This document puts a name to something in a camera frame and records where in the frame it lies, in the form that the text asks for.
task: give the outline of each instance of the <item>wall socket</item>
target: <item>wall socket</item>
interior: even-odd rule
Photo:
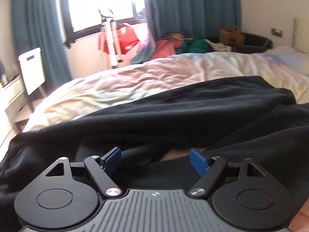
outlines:
[[[282,37],[283,31],[271,28],[271,34],[273,36]]]

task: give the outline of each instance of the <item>gray ribbed plate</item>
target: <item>gray ribbed plate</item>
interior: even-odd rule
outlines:
[[[183,190],[135,190],[107,200],[89,222],[71,232],[239,232],[214,213],[205,200]]]

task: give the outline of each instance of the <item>pastel bedding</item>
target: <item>pastel bedding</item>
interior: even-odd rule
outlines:
[[[305,76],[309,75],[308,67],[307,56],[291,47],[252,55],[211,52],[158,58],[64,84],[35,110],[24,132],[78,119],[99,109],[166,90],[223,77],[261,76],[274,87],[291,90],[297,103],[302,104],[309,102],[309,78]],[[294,232],[309,231],[309,201],[289,228]]]

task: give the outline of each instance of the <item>metal screw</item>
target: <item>metal screw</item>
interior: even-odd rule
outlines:
[[[121,194],[121,190],[116,187],[111,187],[105,191],[105,193],[109,196],[117,196]]]
[[[205,190],[202,188],[193,188],[190,190],[190,194],[195,195],[195,196],[201,196],[205,194]]]

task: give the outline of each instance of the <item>window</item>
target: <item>window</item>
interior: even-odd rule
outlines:
[[[146,22],[144,0],[61,0],[64,28],[68,41],[100,31],[101,17],[113,12],[118,23]]]

